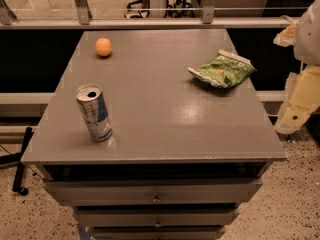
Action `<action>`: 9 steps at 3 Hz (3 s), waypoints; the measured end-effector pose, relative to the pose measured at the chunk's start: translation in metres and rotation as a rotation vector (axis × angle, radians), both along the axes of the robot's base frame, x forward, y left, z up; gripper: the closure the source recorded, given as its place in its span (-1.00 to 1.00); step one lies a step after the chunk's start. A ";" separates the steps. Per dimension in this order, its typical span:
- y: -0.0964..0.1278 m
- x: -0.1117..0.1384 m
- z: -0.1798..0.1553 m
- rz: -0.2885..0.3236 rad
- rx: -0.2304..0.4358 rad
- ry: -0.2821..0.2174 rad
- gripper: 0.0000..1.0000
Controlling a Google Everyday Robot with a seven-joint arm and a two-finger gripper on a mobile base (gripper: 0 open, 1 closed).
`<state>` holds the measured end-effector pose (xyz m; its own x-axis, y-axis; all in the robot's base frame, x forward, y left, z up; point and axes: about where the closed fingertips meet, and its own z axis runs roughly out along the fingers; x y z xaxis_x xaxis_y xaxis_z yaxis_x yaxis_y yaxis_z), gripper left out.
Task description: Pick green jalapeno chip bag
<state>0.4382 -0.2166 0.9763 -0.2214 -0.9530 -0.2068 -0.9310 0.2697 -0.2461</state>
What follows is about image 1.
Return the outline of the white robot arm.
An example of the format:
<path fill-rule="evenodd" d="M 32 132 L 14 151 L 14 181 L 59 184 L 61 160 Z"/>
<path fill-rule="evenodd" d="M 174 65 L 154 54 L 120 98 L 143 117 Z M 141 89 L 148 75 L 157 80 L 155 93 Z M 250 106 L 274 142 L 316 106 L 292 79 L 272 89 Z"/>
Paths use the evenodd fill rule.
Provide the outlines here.
<path fill-rule="evenodd" d="M 298 131 L 320 108 L 320 0 L 315 0 L 298 20 L 284 15 L 290 25 L 277 34 L 273 43 L 293 46 L 300 62 L 298 73 L 286 80 L 284 101 L 280 106 L 275 130 L 284 135 Z"/>

